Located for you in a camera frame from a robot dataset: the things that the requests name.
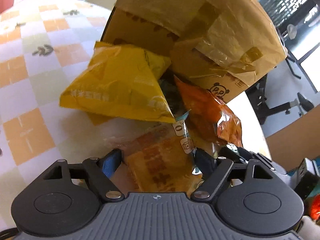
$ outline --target cardboard box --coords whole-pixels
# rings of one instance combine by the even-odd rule
[[[297,168],[303,158],[320,156],[320,106],[303,115],[280,131],[267,137],[272,160],[286,171]]]
[[[117,0],[101,40],[170,56],[174,72],[225,102],[286,57],[257,0]]]

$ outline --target orange snack bag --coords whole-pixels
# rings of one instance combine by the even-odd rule
[[[230,108],[210,91],[186,84],[176,76],[174,79],[186,109],[190,109],[189,118],[201,136],[220,145],[242,147],[241,122]]]

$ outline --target plastic wrapper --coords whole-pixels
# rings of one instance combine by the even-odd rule
[[[175,77],[189,117],[202,138],[219,145],[232,143],[242,147],[241,122],[220,98],[201,87]]]
[[[186,192],[201,182],[194,175],[193,142],[185,125],[187,114],[173,124],[161,123],[137,139],[117,145],[141,192]]]
[[[157,80],[168,57],[125,44],[97,42],[86,69],[60,96],[60,106],[129,119],[175,122]]]
[[[159,83],[173,116],[177,117],[185,113],[186,108],[183,104],[180,92],[174,82],[173,73],[170,70],[167,70],[159,80]],[[194,146],[205,150],[208,154],[213,156],[215,151],[219,149],[219,146],[217,144],[204,140],[201,134],[199,134],[199,132],[197,131],[196,126],[190,121],[189,118],[186,119],[186,125],[188,127],[189,135],[192,138]]]

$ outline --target panda logo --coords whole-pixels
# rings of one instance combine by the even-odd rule
[[[219,82],[214,83],[213,87],[210,88],[209,91],[221,100],[223,100],[223,96],[225,94],[228,94],[230,92],[229,89],[226,89],[225,86],[220,85]]]

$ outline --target orange and white checkered pattern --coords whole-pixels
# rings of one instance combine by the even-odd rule
[[[54,161],[104,156],[108,138],[139,129],[59,107],[110,13],[79,0],[24,0],[0,15],[0,230],[14,226],[15,196]]]

